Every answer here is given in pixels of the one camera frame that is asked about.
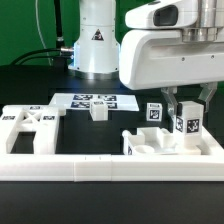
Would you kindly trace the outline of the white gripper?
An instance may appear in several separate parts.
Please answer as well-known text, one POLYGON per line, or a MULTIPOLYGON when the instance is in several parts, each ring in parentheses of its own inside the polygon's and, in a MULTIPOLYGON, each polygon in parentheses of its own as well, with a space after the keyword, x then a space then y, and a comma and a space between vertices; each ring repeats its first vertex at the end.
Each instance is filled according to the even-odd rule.
POLYGON ((224 31, 205 43, 184 43, 180 30, 129 31, 121 44, 119 78, 132 90, 162 88, 171 118, 178 103, 177 88, 169 86, 203 83, 198 99, 208 112, 217 82, 224 81, 224 31))

